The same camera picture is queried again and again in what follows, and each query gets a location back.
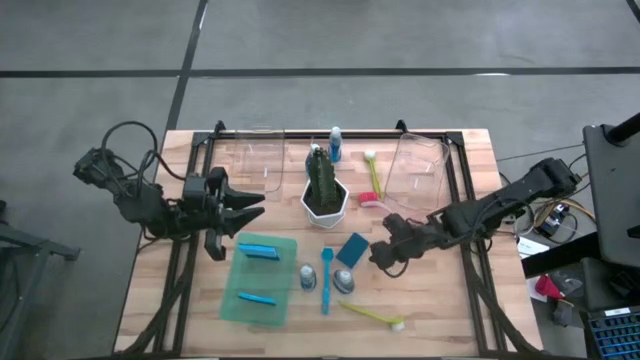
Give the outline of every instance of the blue dish sponge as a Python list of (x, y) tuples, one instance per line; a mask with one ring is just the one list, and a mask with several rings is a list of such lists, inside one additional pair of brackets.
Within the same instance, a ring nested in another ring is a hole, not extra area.
[(347, 265), (349, 269), (353, 269), (362, 254), (367, 250), (367, 246), (369, 246), (367, 239), (358, 233), (353, 233), (347, 243), (340, 249), (336, 258)]

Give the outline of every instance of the white pot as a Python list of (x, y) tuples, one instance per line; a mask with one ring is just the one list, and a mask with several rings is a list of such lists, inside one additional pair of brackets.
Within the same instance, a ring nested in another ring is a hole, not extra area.
[(309, 209), (309, 206), (304, 202), (304, 194), (307, 193), (309, 187), (311, 186), (311, 181), (307, 180), (307, 185), (304, 187), (304, 191), (302, 192), (302, 196), (300, 196), (300, 202), (302, 206), (307, 210), (307, 216), (309, 217), (309, 222), (313, 225), (323, 227), (325, 229), (331, 229), (336, 226), (344, 217), (344, 213), (347, 210), (347, 200), (349, 200), (349, 190), (340, 182), (340, 180), (335, 179), (338, 186), (342, 188), (344, 191), (344, 199), (342, 200), (342, 206), (340, 207), (340, 211), (335, 214), (327, 214), (327, 215), (316, 215)]

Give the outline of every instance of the blue spoon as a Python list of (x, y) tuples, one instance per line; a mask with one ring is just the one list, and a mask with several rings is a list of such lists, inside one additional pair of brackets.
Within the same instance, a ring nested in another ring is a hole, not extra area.
[(333, 249), (324, 248), (322, 250), (322, 260), (324, 261), (324, 289), (322, 289), (322, 314), (329, 315), (329, 284), (331, 283), (330, 263), (333, 260)]

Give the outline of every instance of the yellow brush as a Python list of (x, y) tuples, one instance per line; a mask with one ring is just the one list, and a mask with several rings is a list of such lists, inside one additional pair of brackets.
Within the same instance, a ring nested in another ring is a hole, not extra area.
[(381, 316), (378, 314), (374, 314), (372, 312), (370, 312), (369, 310), (363, 309), (359, 306), (355, 306), (353, 304), (349, 304), (347, 302), (344, 301), (338, 301), (338, 303), (340, 305), (342, 305), (343, 307), (346, 307), (349, 310), (353, 310), (357, 313), (360, 313), (362, 315), (366, 315), (370, 318), (376, 319), (376, 320), (380, 320), (382, 322), (384, 322), (385, 324), (389, 325), (389, 327), (391, 328), (391, 331), (402, 331), (404, 330), (404, 317), (402, 316), (396, 316), (396, 317), (392, 317), (392, 318), (388, 318), (385, 316)]
[(371, 182), (373, 182), (373, 191), (378, 194), (378, 199), (382, 201), (382, 191), (380, 191), (380, 183), (378, 182), (378, 173), (376, 172), (376, 152), (374, 150), (367, 150), (364, 152), (364, 158), (369, 163), (371, 169)]

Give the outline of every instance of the potted plant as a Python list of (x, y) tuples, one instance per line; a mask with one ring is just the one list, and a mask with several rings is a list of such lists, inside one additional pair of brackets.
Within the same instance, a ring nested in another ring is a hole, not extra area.
[(309, 180), (300, 198), (309, 221), (327, 229), (336, 226), (344, 217), (348, 198), (349, 190), (336, 179), (327, 151), (313, 150)]

